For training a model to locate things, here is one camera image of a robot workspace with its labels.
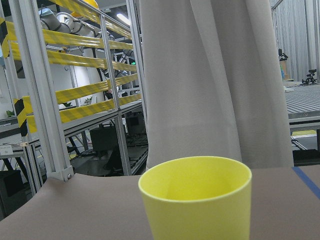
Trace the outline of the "grey background robot arm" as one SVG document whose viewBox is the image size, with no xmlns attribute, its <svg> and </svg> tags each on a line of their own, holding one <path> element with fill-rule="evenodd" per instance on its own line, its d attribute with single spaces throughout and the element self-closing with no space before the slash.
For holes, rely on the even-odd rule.
<svg viewBox="0 0 320 240">
<path fill-rule="evenodd" d="M 51 11 L 40 12 L 40 23 L 43 29 L 73 34 L 84 37 L 102 38 L 102 31 L 89 23 L 79 20 L 69 13 L 54 14 Z"/>
</svg>

